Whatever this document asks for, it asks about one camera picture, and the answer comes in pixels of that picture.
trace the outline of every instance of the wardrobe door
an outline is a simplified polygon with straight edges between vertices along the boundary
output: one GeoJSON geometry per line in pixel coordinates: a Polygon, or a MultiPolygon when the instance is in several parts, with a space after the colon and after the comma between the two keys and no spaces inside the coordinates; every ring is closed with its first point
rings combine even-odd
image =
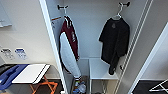
{"type": "Polygon", "coordinates": [[[121,78],[117,94],[131,94],[131,86],[168,21],[168,1],[148,0],[147,15],[121,78]]]}

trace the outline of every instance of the white cabinet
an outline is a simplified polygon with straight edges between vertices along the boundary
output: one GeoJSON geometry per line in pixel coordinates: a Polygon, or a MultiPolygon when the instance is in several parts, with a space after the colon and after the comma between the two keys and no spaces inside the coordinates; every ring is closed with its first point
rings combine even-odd
{"type": "Polygon", "coordinates": [[[12,25],[2,4],[0,3],[0,27],[12,25]]]}

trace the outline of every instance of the floor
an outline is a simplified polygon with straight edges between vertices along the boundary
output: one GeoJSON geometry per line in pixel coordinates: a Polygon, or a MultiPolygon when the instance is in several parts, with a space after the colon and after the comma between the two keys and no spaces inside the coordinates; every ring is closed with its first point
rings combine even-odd
{"type": "MultiPolygon", "coordinates": [[[[133,94],[167,94],[165,91],[160,92],[150,92],[149,90],[153,88],[154,86],[160,84],[162,81],[146,81],[146,80],[140,80],[135,87],[133,94]]],[[[168,82],[163,84],[165,88],[168,88],[168,82]]]]}
{"type": "MultiPolygon", "coordinates": [[[[63,86],[60,79],[49,80],[58,83],[55,94],[60,94],[63,91],[63,86]]],[[[36,94],[50,94],[50,89],[47,85],[40,86],[36,94]]],[[[1,91],[0,94],[31,94],[32,90],[28,84],[12,84],[8,89],[1,91]]]]}

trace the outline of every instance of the red object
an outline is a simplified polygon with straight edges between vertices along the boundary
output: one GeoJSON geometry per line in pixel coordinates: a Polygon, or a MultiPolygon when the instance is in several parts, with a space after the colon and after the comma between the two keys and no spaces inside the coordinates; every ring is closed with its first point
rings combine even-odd
{"type": "Polygon", "coordinates": [[[79,59],[79,55],[78,55],[78,40],[75,34],[75,30],[72,24],[71,19],[68,16],[65,16],[65,21],[63,23],[62,29],[61,29],[61,33],[65,32],[69,44],[71,46],[71,49],[74,53],[74,56],[76,58],[76,60],[79,59]]]}

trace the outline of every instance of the white wardrobe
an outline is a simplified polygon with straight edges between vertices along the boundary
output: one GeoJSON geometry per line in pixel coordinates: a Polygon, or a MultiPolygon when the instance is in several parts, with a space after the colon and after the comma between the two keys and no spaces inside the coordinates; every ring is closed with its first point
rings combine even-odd
{"type": "Polygon", "coordinates": [[[73,21],[79,42],[80,60],[78,61],[78,65],[82,75],[89,77],[87,94],[95,93],[93,90],[95,88],[94,82],[97,80],[106,82],[106,94],[130,94],[132,92],[131,87],[133,83],[135,84],[134,81],[138,73],[168,19],[168,13],[166,13],[166,8],[168,8],[166,6],[166,4],[168,4],[167,0],[39,1],[55,54],[60,79],[62,80],[66,94],[71,94],[73,76],[67,74],[62,69],[60,63],[59,34],[64,21],[63,16],[65,15],[65,11],[64,9],[58,10],[57,5],[68,6],[66,15],[73,21]],[[91,62],[102,62],[100,59],[102,43],[98,41],[98,38],[105,22],[119,11],[119,2],[130,2],[130,6],[124,6],[121,12],[123,19],[130,26],[129,51],[127,55],[120,58],[114,77],[111,79],[101,79],[101,77],[90,79],[93,76],[93,74],[90,75],[92,68],[94,69],[94,67],[91,67],[91,62]]]}

